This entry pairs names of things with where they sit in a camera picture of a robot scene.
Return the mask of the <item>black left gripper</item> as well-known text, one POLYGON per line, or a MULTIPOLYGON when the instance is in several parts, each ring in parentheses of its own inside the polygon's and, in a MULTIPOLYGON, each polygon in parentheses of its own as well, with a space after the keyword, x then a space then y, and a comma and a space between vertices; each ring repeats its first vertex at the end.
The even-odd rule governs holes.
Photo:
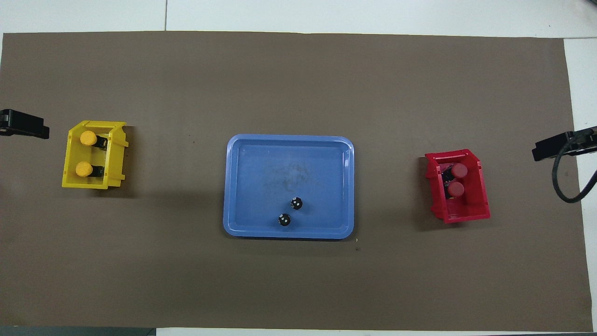
POLYGON ((12 113, 12 109, 2 109, 0 111, 0 135, 22 135, 48 140, 49 127, 44 124, 44 119, 41 117, 27 113, 12 113))

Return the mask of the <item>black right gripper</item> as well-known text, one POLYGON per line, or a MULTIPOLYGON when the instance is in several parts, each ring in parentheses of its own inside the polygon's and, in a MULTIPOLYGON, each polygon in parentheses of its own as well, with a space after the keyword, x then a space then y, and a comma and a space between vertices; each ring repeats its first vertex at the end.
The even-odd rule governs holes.
POLYGON ((565 155, 583 155, 597 151, 597 126, 557 134, 535 143, 532 155, 535 162, 553 159, 561 148, 571 141, 565 155))

